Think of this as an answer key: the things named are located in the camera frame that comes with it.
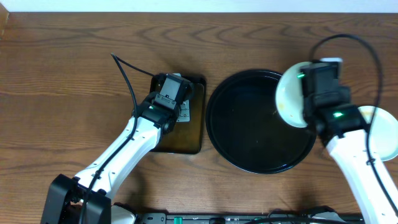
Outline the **light blue plate with stains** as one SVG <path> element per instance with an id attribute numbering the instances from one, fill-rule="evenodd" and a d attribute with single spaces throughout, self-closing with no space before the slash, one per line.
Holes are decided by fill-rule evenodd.
<path id="1" fill-rule="evenodd" d="M 301 78 L 305 75 L 300 71 L 310 62 L 300 62 L 287 69 L 281 76 L 275 91 L 275 104 L 278 114 L 285 123 L 295 128 L 306 128 L 308 124 L 303 118 L 303 94 Z"/>

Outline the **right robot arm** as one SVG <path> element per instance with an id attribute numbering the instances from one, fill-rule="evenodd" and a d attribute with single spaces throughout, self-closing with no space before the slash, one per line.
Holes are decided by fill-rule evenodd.
<path id="1" fill-rule="evenodd" d="M 370 149 L 370 127 L 347 87 L 303 88 L 303 117 L 338 164 L 366 223 L 397 223 L 397 187 Z"/>

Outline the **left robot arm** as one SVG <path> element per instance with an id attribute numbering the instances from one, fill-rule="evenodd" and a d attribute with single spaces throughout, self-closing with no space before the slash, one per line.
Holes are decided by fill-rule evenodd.
<path id="1" fill-rule="evenodd" d="M 174 124 L 189 116 L 183 101 L 175 110 L 158 102 L 138 107 L 118 138 L 87 168 L 69 178 L 58 175 L 50 184 L 41 223 L 134 223 L 135 214 L 112 205 L 121 184 L 137 163 Z"/>

